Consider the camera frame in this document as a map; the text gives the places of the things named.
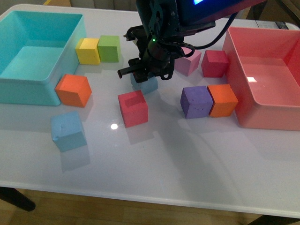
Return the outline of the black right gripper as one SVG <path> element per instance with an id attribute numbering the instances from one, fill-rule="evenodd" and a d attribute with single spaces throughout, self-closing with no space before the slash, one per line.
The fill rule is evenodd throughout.
<path id="1" fill-rule="evenodd" d="M 146 82 L 150 77 L 160 77 L 169 80 L 173 76 L 175 60 L 190 57 L 195 48 L 187 43 L 165 42 L 161 38 L 147 35 L 145 28 L 131 27 L 124 35 L 127 41 L 135 42 L 139 56 L 128 61 L 129 67 L 117 71 L 119 78 L 133 73 L 137 83 Z"/>

